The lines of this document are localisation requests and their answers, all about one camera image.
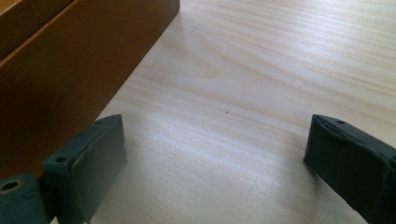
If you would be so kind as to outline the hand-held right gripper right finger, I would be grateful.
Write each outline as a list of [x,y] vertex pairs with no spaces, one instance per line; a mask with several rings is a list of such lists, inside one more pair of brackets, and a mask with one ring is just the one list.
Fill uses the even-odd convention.
[[396,148],[340,120],[312,117],[307,164],[369,224],[396,224]]

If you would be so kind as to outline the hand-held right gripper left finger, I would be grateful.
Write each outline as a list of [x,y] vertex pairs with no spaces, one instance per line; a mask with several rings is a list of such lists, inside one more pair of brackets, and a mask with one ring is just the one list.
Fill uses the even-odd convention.
[[90,222],[126,162],[120,115],[95,121],[45,159],[45,180],[59,192],[59,223]]

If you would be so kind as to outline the brown wooden box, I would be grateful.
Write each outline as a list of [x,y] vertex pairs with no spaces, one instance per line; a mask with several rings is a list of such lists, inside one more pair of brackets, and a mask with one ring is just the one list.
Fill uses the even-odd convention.
[[180,0],[73,0],[0,61],[0,179],[40,163],[94,121]]

